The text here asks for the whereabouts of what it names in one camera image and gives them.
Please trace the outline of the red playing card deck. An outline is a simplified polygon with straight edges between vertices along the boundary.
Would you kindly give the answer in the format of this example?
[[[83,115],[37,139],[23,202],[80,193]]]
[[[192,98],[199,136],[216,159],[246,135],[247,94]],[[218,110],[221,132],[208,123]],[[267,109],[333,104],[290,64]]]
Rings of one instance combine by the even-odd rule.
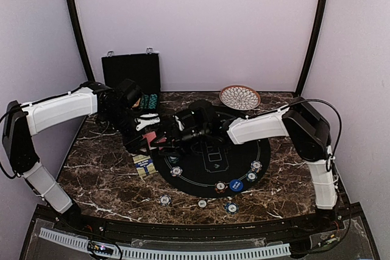
[[[149,132],[143,135],[143,138],[146,138],[148,146],[150,149],[156,149],[156,147],[151,146],[152,141],[157,137],[155,132]],[[155,143],[161,144],[166,141],[165,137],[160,138],[159,140],[156,140]]]

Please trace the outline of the blue white chip stack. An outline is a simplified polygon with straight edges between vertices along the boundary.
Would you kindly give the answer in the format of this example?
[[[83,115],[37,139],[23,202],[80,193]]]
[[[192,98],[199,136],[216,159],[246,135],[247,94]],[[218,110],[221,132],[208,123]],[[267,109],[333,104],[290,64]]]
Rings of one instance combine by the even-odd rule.
[[[160,201],[160,204],[161,206],[169,206],[171,204],[171,198],[169,195],[162,195],[160,198],[159,198],[159,201]]]

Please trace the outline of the brown white chip stack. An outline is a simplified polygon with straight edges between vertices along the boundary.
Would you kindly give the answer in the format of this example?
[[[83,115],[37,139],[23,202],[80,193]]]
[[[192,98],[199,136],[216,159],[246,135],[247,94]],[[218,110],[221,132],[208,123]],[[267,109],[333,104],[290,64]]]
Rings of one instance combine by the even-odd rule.
[[[198,205],[199,208],[204,209],[204,208],[207,207],[208,203],[207,203],[206,200],[199,200],[198,203],[197,203],[197,205]]]

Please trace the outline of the blue small blind button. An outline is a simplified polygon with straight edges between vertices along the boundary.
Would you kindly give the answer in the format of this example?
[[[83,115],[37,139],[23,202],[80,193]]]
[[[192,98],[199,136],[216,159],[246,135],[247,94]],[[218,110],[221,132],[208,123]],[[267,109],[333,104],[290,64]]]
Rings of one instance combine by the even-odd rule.
[[[233,192],[241,192],[243,190],[244,184],[241,180],[239,179],[234,179],[229,183],[229,188]]]

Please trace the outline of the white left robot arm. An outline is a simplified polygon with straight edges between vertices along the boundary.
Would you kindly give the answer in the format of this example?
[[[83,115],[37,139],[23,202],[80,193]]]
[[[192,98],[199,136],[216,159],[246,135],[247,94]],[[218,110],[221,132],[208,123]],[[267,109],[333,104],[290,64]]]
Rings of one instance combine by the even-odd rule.
[[[141,88],[126,79],[119,87],[110,88],[100,82],[85,82],[76,89],[38,101],[12,101],[1,117],[4,123],[2,146],[7,155],[11,174],[9,179],[21,177],[54,211],[62,216],[62,223],[73,233],[86,228],[86,220],[79,215],[77,203],[57,183],[55,175],[60,163],[45,167],[38,156],[56,158],[70,148],[76,123],[91,115],[98,115],[118,131],[125,149],[131,154],[149,152],[140,122],[132,107],[141,99]]]

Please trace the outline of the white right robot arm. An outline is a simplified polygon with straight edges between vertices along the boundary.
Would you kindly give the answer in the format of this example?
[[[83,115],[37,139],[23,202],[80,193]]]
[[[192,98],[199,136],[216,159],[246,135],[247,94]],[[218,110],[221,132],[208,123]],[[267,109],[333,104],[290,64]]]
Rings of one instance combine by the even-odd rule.
[[[297,99],[255,116],[197,100],[162,125],[151,146],[158,149],[155,162],[166,181],[190,195],[218,198],[258,182],[271,162],[269,141],[279,137],[289,138],[309,167],[321,209],[311,227],[323,232],[335,221],[333,154],[338,143],[311,100]]]

